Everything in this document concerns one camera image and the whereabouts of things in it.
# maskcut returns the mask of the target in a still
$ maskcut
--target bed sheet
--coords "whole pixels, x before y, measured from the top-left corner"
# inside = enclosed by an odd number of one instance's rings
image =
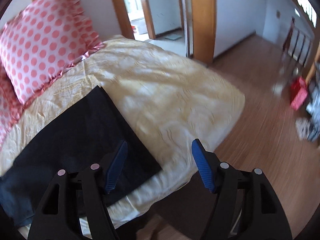
[[[191,142],[208,151],[230,132],[244,95],[214,71],[161,48],[121,36],[67,71],[25,110],[0,151],[0,176],[50,121],[99,85],[111,97],[162,171],[108,208],[118,228],[188,183],[197,172]],[[85,235],[86,219],[81,219]],[[28,227],[21,228],[26,235]]]

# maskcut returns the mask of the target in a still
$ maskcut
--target folded black garment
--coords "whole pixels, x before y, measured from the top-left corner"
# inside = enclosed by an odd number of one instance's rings
[[[105,197],[110,206],[161,170],[103,88],[94,88],[44,127],[0,178],[0,203],[17,227],[32,222],[53,176],[79,172],[115,150],[120,140],[128,156],[116,188]],[[85,215],[78,196],[78,210]]]

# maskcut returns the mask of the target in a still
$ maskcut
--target pillow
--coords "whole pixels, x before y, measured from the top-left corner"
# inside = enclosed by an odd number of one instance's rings
[[[34,0],[0,32],[0,57],[25,107],[102,47],[79,0]]]
[[[12,125],[20,119],[22,111],[23,106],[14,93],[11,81],[0,66],[0,147]]]

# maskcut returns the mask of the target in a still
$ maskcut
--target red bag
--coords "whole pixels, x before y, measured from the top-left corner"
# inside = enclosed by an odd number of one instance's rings
[[[302,77],[298,77],[290,87],[291,99],[290,106],[294,110],[298,110],[303,105],[308,96],[306,81]]]

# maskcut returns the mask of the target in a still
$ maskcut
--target silver screw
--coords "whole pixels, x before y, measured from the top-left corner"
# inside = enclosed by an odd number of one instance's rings
[[[60,170],[60,171],[58,171],[58,175],[59,175],[59,176],[62,176],[62,175],[64,175],[64,174],[66,174],[66,171],[65,171],[65,170]]]
[[[227,169],[227,168],[229,168],[229,164],[228,163],[220,163],[220,167],[223,169]]]
[[[258,174],[258,175],[261,175],[261,174],[262,174],[262,170],[259,169],[259,168],[255,168],[255,169],[254,169],[254,173],[255,173],[255,174]]]
[[[97,164],[97,163],[94,163],[94,164],[92,164],[92,165],[90,166],[90,168],[91,168],[92,170],[97,170],[97,169],[99,169],[99,167],[100,167],[100,165]]]

